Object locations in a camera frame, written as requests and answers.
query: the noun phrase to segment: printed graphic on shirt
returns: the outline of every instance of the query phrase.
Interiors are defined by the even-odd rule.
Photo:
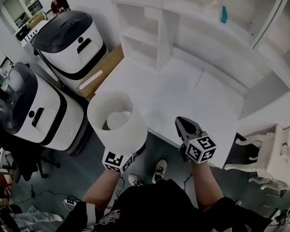
[[[119,216],[120,216],[120,212],[119,211],[120,210],[115,210],[115,211],[112,211],[111,213],[105,215],[104,217],[102,217],[100,219],[98,224],[106,225],[109,222],[115,222],[116,219],[119,219]]]

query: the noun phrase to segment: white lampshade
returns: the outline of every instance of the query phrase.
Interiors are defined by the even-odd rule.
[[[130,118],[125,119],[122,112],[129,113]],[[135,103],[124,92],[109,90],[97,94],[89,103],[87,116],[105,148],[114,154],[135,153],[146,141],[144,119]],[[103,129],[106,121],[110,130]]]

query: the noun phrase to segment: white table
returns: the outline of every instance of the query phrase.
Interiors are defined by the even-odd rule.
[[[197,122],[217,145],[210,163],[222,168],[237,128],[244,98],[195,66],[171,58],[158,72],[124,58],[96,93],[122,90],[136,102],[148,130],[180,147],[175,119],[187,117]]]

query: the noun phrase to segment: white cabinet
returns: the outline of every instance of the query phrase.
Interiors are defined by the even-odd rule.
[[[270,26],[256,45],[268,65],[290,87],[290,0],[283,0]]]
[[[290,0],[112,1],[126,58],[160,75],[172,58],[201,69],[198,89],[239,118],[290,91]],[[213,1],[226,23],[203,12]]]

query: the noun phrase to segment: white ornate chair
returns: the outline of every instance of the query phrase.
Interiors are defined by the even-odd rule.
[[[261,189],[272,188],[276,190],[290,189],[290,129],[283,130],[280,125],[276,125],[275,133],[266,135],[254,135],[246,138],[246,141],[235,141],[238,145],[254,144],[259,147],[257,160],[251,164],[227,164],[224,169],[238,169],[245,172],[257,172],[262,180],[249,179],[261,184]]]

